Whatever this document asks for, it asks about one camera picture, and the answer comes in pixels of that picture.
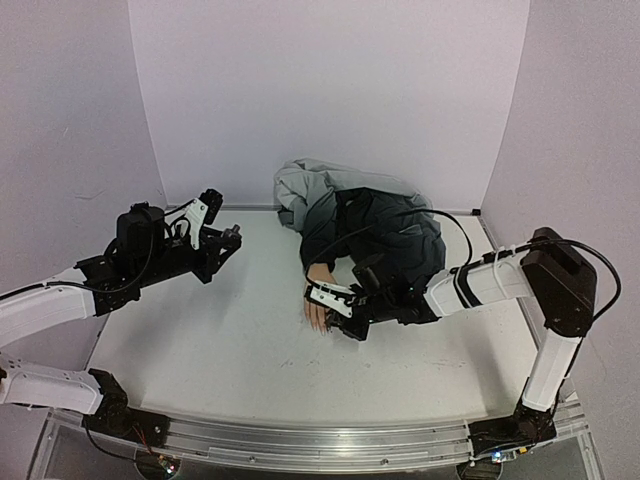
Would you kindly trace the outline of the mannequin hand with long nails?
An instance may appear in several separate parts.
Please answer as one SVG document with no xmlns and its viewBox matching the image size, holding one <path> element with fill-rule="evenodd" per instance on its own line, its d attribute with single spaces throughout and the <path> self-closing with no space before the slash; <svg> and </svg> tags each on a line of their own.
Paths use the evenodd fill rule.
<svg viewBox="0 0 640 480">
<path fill-rule="evenodd" d="M 318 289 L 321 283 L 334 284 L 330 266 L 326 263 L 316 263 L 306 271 L 306 284 L 303 297 L 304 314 L 314 331 L 322 335 L 328 332 L 328 308 L 321 302 L 323 293 Z"/>
</svg>

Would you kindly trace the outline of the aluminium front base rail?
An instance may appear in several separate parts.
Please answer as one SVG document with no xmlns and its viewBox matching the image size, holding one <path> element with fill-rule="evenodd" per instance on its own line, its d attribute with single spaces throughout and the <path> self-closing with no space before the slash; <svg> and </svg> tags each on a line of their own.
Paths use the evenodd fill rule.
<svg viewBox="0 0 640 480">
<path fill-rule="evenodd" d="M 226 470 L 396 478 L 599 479 L 602 468 L 581 404 L 558 405 L 543 436 L 524 437 L 503 419 L 401 425 L 309 426 L 167 417 L 135 411 L 114 424 L 49 412 L 28 475 L 32 479 L 215 478 Z"/>
</svg>

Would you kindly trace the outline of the grey and black jacket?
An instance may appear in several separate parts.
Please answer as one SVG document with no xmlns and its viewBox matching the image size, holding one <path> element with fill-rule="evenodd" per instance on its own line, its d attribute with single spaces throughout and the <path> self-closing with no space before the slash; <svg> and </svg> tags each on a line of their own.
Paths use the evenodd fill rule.
<svg viewBox="0 0 640 480">
<path fill-rule="evenodd" d="M 376 254 L 383 267 L 424 286 L 445 267 L 446 246 L 432 203 L 411 184 L 330 162 L 286 162 L 274 176 L 281 224 L 302 237 L 305 270 Z"/>
</svg>

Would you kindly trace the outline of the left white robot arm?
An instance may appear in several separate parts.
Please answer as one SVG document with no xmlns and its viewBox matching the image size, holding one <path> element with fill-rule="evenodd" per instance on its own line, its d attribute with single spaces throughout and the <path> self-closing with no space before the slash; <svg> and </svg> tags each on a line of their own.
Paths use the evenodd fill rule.
<svg viewBox="0 0 640 480">
<path fill-rule="evenodd" d="M 1 344 L 108 315 L 139 300 L 144 288 L 184 274 L 211 282 L 242 245 L 238 225 L 213 228 L 221 205 L 213 190 L 170 212 L 146 202 L 132 205 L 118 217 L 103 254 L 2 294 Z M 112 379 L 103 371 L 67 371 L 1 356 L 2 403 L 95 415 L 111 435 L 123 437 L 134 429 L 135 416 Z"/>
</svg>

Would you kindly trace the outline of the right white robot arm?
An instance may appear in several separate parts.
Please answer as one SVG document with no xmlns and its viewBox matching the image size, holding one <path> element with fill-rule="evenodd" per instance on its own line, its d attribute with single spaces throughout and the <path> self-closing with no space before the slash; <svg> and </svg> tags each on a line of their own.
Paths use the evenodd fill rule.
<svg viewBox="0 0 640 480">
<path fill-rule="evenodd" d="M 546 334 L 521 395 L 521 405 L 546 412 L 568 376 L 578 346 L 595 320 L 597 273 L 577 243 L 553 229 L 535 231 L 527 244 L 490 252 L 481 259 L 434 275 L 424 288 L 401 276 L 379 279 L 379 257 L 353 270 L 352 287 L 319 282 L 306 299 L 330 311 L 329 324 L 363 341 L 375 323 L 436 322 L 466 310 L 518 298 L 541 309 Z"/>
</svg>

